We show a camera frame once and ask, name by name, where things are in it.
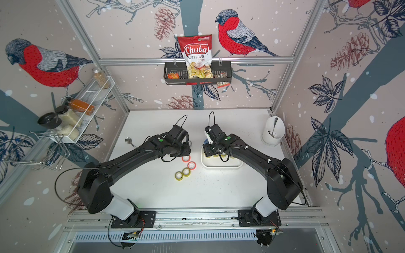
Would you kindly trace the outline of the white storage box tray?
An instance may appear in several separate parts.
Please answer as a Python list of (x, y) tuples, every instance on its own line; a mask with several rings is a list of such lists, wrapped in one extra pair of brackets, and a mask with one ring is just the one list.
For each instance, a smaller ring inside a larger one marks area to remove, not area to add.
[(201, 149), (201, 163), (207, 170), (238, 170), (244, 164), (241, 160), (222, 158), (220, 155), (218, 158), (213, 156), (206, 157), (203, 149)]

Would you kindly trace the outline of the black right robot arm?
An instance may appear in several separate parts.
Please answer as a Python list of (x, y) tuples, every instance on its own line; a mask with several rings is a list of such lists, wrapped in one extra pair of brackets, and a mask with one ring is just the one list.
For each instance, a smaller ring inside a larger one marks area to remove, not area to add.
[(266, 179), (267, 195), (253, 207), (253, 211), (261, 217), (268, 217), (279, 209), (286, 210), (302, 192), (302, 183), (291, 160), (270, 157), (247, 144), (239, 136), (227, 135), (218, 124), (207, 126), (205, 135), (208, 139), (208, 143), (203, 145), (206, 156), (225, 153), (247, 164)]

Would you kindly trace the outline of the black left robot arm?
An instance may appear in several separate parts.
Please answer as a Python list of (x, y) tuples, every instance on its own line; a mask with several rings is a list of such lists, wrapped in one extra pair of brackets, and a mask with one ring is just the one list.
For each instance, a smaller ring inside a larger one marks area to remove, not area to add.
[(108, 213), (127, 220), (135, 215), (136, 205), (113, 194), (110, 187), (148, 162), (166, 155), (182, 158), (190, 153), (188, 132), (175, 124), (169, 132), (147, 138), (142, 145), (116, 159), (100, 164), (88, 163), (82, 170), (77, 193), (88, 213)]

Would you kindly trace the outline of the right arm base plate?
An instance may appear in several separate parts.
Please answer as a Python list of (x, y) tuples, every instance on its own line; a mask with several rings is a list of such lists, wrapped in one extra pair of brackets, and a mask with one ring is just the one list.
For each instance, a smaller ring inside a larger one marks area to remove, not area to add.
[(240, 227), (280, 227), (282, 225), (278, 211), (263, 217), (255, 207), (238, 210), (235, 219), (238, 220)]

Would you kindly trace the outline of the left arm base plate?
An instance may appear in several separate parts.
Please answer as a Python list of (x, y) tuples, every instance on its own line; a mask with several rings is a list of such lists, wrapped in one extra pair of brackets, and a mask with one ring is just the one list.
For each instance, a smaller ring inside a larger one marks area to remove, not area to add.
[(156, 214), (156, 211), (136, 210), (126, 220), (121, 220), (118, 217), (113, 217), (111, 227), (113, 229), (153, 228)]

